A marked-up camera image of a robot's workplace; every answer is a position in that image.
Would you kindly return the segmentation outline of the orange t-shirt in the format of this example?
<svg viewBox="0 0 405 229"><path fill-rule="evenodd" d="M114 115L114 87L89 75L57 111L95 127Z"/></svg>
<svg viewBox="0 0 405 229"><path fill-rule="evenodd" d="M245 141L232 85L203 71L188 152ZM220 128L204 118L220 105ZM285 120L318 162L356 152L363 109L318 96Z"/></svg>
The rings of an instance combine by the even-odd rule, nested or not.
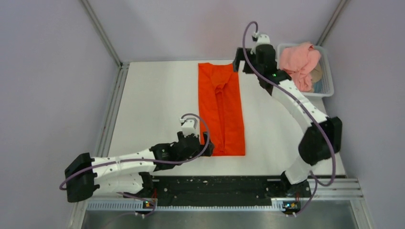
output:
<svg viewBox="0 0 405 229"><path fill-rule="evenodd" d="M200 132L210 132L213 156L245 156L239 75L232 64L198 65Z"/></svg>

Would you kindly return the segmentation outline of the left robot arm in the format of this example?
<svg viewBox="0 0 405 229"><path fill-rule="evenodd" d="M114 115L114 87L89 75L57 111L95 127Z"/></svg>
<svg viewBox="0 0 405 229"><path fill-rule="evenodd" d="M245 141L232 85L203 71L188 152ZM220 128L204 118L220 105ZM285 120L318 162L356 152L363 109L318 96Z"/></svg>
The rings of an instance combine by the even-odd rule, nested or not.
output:
<svg viewBox="0 0 405 229"><path fill-rule="evenodd" d="M60 189L66 192L69 203L112 193L148 197L153 192L152 172L173 169L213 154L215 146L207 132L203 134L203 144L196 134L178 132L177 137L176 142L156 144L128 155L91 157L82 153L64 170Z"/></svg>

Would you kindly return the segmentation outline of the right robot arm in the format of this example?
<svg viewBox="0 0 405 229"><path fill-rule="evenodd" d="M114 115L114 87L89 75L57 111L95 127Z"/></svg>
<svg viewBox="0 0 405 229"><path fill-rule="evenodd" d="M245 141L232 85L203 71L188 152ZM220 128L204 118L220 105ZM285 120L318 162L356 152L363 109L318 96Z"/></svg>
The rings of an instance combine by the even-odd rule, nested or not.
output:
<svg viewBox="0 0 405 229"><path fill-rule="evenodd" d="M240 62L244 61L242 72L254 74L261 88L292 115L302 129L303 137L295 153L286 153L290 165L280 178L280 191L287 197L294 196L308 177L315 177L314 170L327 160L331 162L330 186L336 177L342 176L344 169L341 157L342 121L339 117L329 117L319 110L298 90L291 76L277 68L276 51L269 43L254 48L238 47L232 62L233 71L238 73Z"/></svg>

